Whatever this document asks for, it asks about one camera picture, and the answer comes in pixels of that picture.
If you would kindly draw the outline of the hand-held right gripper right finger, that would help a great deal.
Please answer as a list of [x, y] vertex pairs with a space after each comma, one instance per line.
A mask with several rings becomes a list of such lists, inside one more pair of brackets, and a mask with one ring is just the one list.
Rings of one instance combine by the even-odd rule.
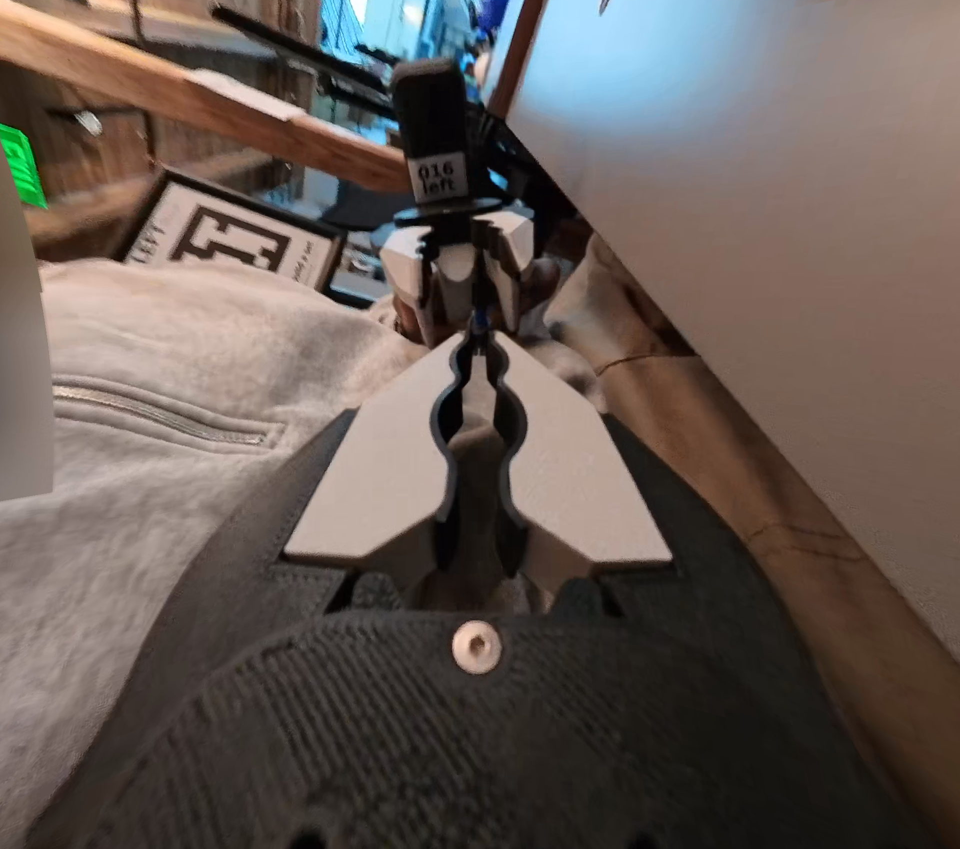
[[505, 333], [486, 344], [498, 475], [495, 547], [502, 569], [551, 595], [573, 579], [673, 564], [606, 418]]

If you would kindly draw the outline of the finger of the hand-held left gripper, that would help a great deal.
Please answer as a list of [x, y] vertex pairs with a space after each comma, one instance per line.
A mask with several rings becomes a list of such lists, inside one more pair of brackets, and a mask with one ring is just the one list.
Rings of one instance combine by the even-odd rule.
[[497, 304], [509, 334], [520, 326], [522, 285], [534, 263], [535, 227], [518, 211], [491, 211], [482, 215], [483, 307]]
[[471, 319], [478, 252], [460, 236], [427, 225], [396, 228], [380, 252], [393, 296], [413, 314], [432, 349]]

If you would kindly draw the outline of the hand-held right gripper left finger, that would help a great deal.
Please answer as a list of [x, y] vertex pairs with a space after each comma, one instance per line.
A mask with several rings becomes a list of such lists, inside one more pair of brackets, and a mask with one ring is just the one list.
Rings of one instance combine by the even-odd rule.
[[289, 561], [382, 573], [400, 590], [437, 568], [456, 483], [440, 406], [459, 396], [470, 355], [451, 337], [362, 403], [284, 545]]

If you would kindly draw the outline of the person's left hand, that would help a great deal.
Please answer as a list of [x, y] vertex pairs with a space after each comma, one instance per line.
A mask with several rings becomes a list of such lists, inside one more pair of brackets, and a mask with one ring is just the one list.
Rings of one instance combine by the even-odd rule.
[[545, 255], [534, 259], [520, 282], [520, 315], [524, 317], [549, 302], [558, 290], [562, 276], [563, 267], [555, 258]]

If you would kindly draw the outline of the black framed white sign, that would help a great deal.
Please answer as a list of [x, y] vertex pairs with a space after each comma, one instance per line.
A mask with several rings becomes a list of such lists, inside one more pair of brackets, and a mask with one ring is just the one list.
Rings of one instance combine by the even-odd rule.
[[326, 293], [347, 237], [244, 193], [163, 166], [111, 258], [121, 264], [241, 265]]

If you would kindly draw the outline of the white paper label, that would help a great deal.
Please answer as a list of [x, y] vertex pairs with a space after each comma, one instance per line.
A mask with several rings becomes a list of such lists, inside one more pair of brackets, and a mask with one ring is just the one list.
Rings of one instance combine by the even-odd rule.
[[223, 99], [232, 100], [284, 123], [307, 115], [304, 109], [293, 103], [214, 70], [205, 68], [188, 70], [187, 78], [194, 85], [204, 87]]

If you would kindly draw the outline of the grey zip hoodie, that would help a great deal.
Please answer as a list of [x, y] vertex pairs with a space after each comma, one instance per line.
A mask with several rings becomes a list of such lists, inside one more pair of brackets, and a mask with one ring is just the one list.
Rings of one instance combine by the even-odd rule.
[[241, 264], [39, 267], [54, 489], [2, 503], [2, 847], [114, 708], [210, 535], [426, 349], [395, 295], [357, 310]]

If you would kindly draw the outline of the wooden beam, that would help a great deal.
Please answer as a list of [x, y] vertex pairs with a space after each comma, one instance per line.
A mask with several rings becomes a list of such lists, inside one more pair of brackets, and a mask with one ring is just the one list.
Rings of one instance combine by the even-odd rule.
[[307, 113], [284, 122], [188, 81], [191, 69], [13, 0], [1, 0], [2, 60], [209, 131], [370, 191], [407, 194], [402, 150]]

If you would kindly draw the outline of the green sign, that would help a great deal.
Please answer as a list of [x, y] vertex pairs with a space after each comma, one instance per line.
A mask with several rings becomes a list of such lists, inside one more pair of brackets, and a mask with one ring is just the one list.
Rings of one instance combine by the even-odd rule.
[[46, 211], [46, 195], [28, 136], [18, 128], [2, 123], [1, 144], [21, 202]]

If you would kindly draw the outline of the black metal rail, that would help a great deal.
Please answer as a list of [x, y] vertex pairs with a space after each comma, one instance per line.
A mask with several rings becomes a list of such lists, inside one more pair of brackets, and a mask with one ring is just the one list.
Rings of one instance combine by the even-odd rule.
[[303, 64], [317, 75], [318, 91], [335, 102], [395, 121], [386, 82], [365, 66], [294, 38], [264, 22], [219, 2], [209, 7], [211, 19], [237, 31], [259, 46], [292, 63]]

